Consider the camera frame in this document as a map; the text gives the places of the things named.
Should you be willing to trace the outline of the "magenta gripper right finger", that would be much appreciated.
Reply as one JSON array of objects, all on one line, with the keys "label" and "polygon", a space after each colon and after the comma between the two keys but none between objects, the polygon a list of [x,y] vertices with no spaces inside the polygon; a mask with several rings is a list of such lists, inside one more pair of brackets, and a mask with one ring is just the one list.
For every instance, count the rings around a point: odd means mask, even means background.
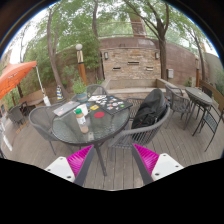
[{"label": "magenta gripper right finger", "polygon": [[134,144],[132,154],[145,185],[183,169],[183,166],[167,153],[157,154]]}]

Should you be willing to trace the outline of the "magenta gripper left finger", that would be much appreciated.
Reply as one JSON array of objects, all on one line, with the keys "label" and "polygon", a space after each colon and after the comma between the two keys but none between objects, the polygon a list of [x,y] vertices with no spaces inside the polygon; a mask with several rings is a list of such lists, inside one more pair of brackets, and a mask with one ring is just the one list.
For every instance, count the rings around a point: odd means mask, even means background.
[{"label": "magenta gripper left finger", "polygon": [[69,157],[60,156],[46,168],[46,171],[82,186],[94,153],[94,146],[90,145]]}]

